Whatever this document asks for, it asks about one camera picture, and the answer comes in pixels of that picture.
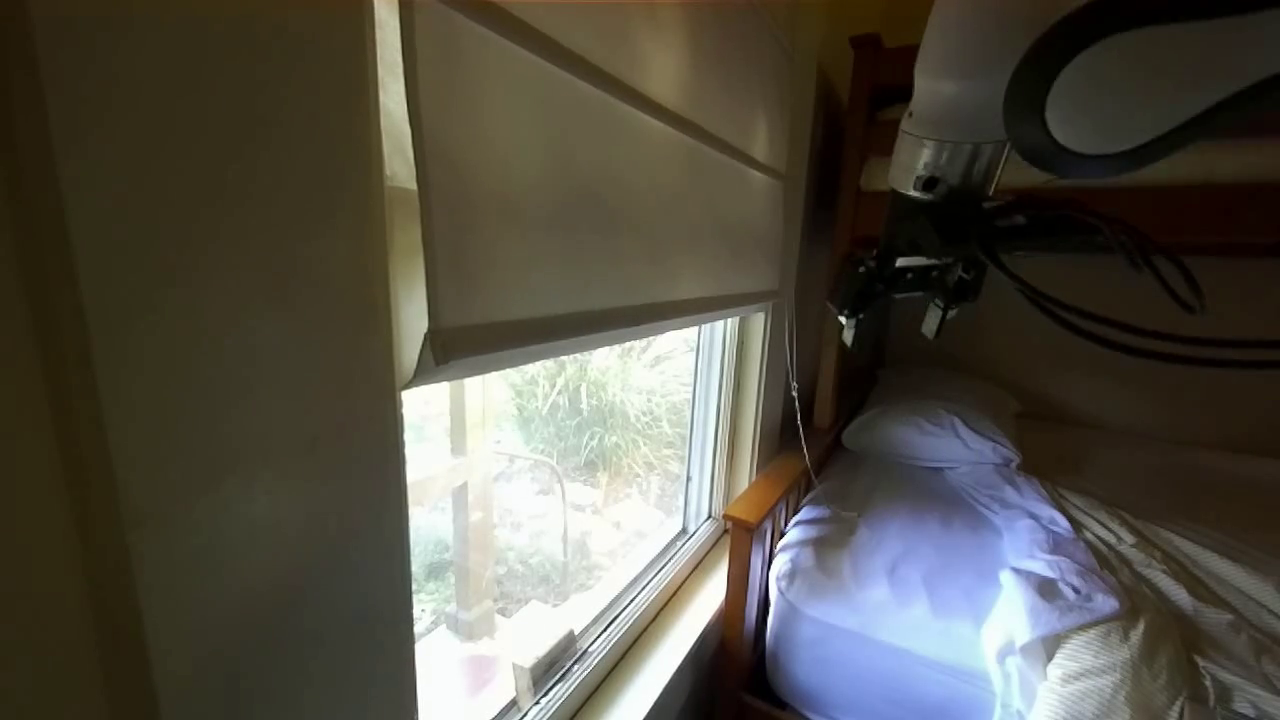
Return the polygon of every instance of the bed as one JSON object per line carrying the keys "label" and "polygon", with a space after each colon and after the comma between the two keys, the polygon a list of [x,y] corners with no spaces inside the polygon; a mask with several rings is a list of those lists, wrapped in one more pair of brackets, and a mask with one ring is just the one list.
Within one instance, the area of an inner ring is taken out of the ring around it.
{"label": "bed", "polygon": [[[869,166],[914,69],[876,35],[851,55],[834,269],[884,228]],[[1038,192],[1180,250],[1280,248],[1271,181]],[[728,506],[719,717],[1280,717],[1278,454],[1047,419],[971,370],[955,399],[947,370],[880,359],[828,330],[818,476],[789,452]],[[937,428],[968,433],[932,454]]]}

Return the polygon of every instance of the wooden bed frame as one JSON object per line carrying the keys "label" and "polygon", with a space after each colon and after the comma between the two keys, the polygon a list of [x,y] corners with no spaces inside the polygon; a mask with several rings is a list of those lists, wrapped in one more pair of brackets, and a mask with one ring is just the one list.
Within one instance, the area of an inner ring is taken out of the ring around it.
{"label": "wooden bed frame", "polygon": [[[844,104],[844,164],[841,210],[834,234],[834,269],[850,250],[865,250],[884,234],[890,192],[865,192],[861,175],[874,155],[895,139],[899,109],[914,94],[915,48],[884,48],[880,35],[851,35],[851,81]],[[1162,188],[1038,188],[1019,197],[1073,199],[1127,220],[1189,256],[1278,256],[1280,250],[1280,181],[1269,184],[1162,184]],[[818,405],[811,405],[811,459],[825,462],[835,449],[844,419],[874,388],[876,348],[844,350],[835,325],[822,330]],[[785,452],[756,482],[726,512],[728,524],[728,591],[719,611],[715,649],[715,717],[789,720],[792,712],[763,680],[763,616],[770,616],[770,564],[779,530],[809,496],[811,476],[800,452]]]}

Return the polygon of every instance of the roller shade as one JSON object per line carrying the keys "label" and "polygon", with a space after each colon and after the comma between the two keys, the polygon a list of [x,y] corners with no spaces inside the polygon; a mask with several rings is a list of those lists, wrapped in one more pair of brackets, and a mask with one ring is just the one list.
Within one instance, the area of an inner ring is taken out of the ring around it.
{"label": "roller shade", "polygon": [[[418,164],[392,175],[388,228],[426,263],[413,378],[775,298],[789,48],[770,10],[514,6],[403,4]],[[699,94],[715,71],[738,89]]]}

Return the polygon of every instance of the window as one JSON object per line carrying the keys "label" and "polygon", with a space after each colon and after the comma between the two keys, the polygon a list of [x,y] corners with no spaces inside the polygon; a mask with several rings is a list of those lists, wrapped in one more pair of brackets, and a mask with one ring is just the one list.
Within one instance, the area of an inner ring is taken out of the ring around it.
{"label": "window", "polygon": [[516,717],[714,530],[741,319],[408,388],[420,717]]}

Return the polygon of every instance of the window sill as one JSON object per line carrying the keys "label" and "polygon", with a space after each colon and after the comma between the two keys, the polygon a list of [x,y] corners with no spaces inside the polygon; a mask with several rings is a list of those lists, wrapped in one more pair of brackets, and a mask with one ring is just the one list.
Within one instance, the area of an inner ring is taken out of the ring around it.
{"label": "window sill", "polygon": [[598,683],[580,717],[649,717],[692,644],[715,619],[726,604],[726,572],[728,538],[715,538],[619,663]]}

